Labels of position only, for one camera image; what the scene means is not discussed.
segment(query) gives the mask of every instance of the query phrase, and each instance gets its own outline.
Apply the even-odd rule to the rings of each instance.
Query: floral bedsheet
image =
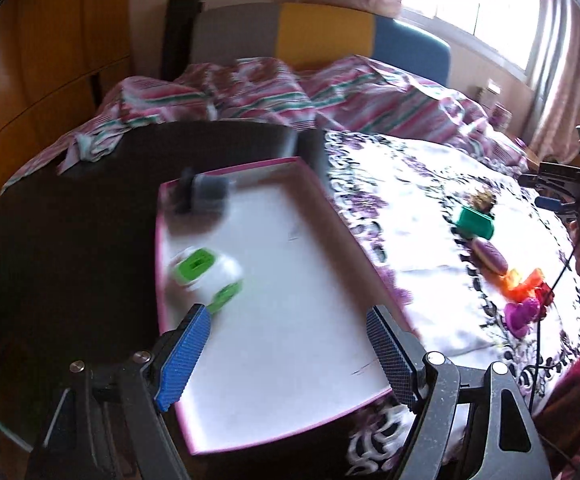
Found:
[[[497,197],[493,244],[511,268],[525,277],[540,267],[550,284],[572,250],[561,221],[535,208],[534,191],[452,148],[331,132],[326,149],[335,206],[393,288],[423,346],[461,366],[486,368],[503,361],[528,396],[532,378],[526,366],[536,358],[536,332],[517,339],[507,330],[507,301],[473,265],[452,215],[470,193],[491,189]],[[573,272],[574,263],[571,267],[542,321],[541,362],[554,367],[539,373],[535,412],[580,355],[580,278]],[[457,409],[449,450],[462,438],[467,410]],[[350,473],[392,467],[413,416],[390,397],[358,416],[347,454]]]

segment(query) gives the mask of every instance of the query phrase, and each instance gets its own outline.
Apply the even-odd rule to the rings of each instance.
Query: gray object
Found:
[[[135,363],[138,364],[143,364],[143,363],[147,363],[152,357],[152,354],[150,352],[148,352],[147,350],[141,350],[139,352],[134,352],[134,355],[132,356],[132,360]]]
[[[192,213],[221,214],[228,206],[232,182],[227,176],[198,174],[192,181]]]
[[[279,4],[242,4],[196,18],[190,63],[231,64],[243,57],[275,57]]]
[[[86,369],[86,364],[83,361],[74,361],[70,365],[70,372],[72,372],[73,374],[81,373],[85,369]]]

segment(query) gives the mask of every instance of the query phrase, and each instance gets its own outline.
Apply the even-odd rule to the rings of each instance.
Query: metal screw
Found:
[[[446,362],[446,356],[441,352],[430,352],[427,355],[427,360],[430,361],[430,364],[439,366]]]
[[[139,365],[147,363],[150,359],[152,359],[152,354],[147,350],[134,352],[134,355],[132,356],[132,361],[138,363]]]
[[[82,372],[85,369],[86,369],[86,364],[83,361],[74,361],[70,365],[70,372],[72,372],[73,374],[77,374],[79,372]]]
[[[505,375],[506,373],[508,373],[508,367],[506,366],[505,363],[502,363],[501,361],[492,363],[492,370],[494,371],[494,373],[499,375]]]

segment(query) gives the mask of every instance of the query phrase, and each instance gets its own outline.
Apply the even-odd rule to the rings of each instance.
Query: wooden wardrobe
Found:
[[[3,1],[0,189],[132,73],[129,36],[128,0]]]

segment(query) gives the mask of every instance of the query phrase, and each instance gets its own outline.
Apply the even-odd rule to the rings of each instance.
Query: pink toy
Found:
[[[508,303],[503,310],[510,333],[523,339],[530,332],[529,323],[539,315],[540,303],[536,298],[526,298],[521,303]]]
[[[472,239],[470,245],[472,246],[472,251],[483,265],[499,276],[506,275],[508,262],[489,240],[477,236]]]

